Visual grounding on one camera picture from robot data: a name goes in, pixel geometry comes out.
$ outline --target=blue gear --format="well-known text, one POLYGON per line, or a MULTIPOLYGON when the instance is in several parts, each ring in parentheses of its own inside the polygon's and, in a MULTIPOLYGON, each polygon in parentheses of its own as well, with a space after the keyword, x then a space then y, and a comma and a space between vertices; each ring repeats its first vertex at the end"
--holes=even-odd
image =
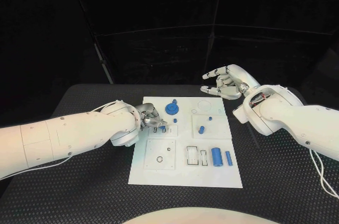
POLYGON ((165 110, 169 115, 175 115, 180 112, 180 106, 177 104, 177 99, 174 99, 174 102, 167 106, 165 110))

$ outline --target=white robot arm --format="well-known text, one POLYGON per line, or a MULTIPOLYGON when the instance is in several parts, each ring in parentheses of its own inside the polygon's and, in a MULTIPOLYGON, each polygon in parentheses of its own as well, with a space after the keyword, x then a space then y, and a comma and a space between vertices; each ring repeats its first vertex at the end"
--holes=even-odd
POLYGON ((154 104, 133 107, 123 101, 92 111, 0 129, 0 178, 99 147, 132 146, 145 127, 162 127, 154 104))
POLYGON ((204 86, 201 90, 230 100, 245 94, 243 105, 234 110, 240 122, 250 122, 266 136, 285 128, 301 145, 339 161, 339 111, 321 105, 304 106, 288 88, 262 86, 237 65, 211 71, 204 79, 217 75, 217 88, 204 86))

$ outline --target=blue object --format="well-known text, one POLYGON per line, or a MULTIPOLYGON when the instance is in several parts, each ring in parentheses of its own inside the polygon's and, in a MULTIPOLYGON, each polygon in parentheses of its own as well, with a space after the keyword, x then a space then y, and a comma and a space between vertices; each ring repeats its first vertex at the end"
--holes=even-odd
POLYGON ((206 127, 204 127, 204 126, 201 126, 200 134, 204 134, 204 130, 206 130, 206 127))
POLYGON ((227 151, 227 158, 229 158, 229 166, 233 166, 234 164, 233 164, 230 151, 227 151))
POLYGON ((174 102, 167 106, 165 110, 169 115, 175 115, 180 112, 180 106, 177 104, 177 99, 174 99, 174 102))
POLYGON ((213 149, 213 158, 214 158, 214 166, 221 167, 224 164, 221 157, 221 149, 219 147, 213 149))

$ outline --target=table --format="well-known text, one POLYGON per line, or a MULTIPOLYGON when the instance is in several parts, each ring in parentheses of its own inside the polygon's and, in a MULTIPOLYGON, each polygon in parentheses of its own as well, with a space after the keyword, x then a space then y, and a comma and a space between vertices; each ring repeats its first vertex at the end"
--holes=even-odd
MULTIPOLYGON (((208 95, 195 85, 80 84, 66 93, 54 117, 115 100, 139 105, 145 96, 208 95)), ((14 178, 0 199, 0 223, 122 223, 152 211, 190 206, 236 210, 279 223, 338 224, 339 201, 322 190, 309 150, 283 129, 266 137, 237 121, 233 110, 242 100, 224 100, 224 105, 243 189, 129 185, 135 146, 107 142, 63 165, 14 178)), ((339 162, 322 158, 327 179, 339 190, 339 162)))

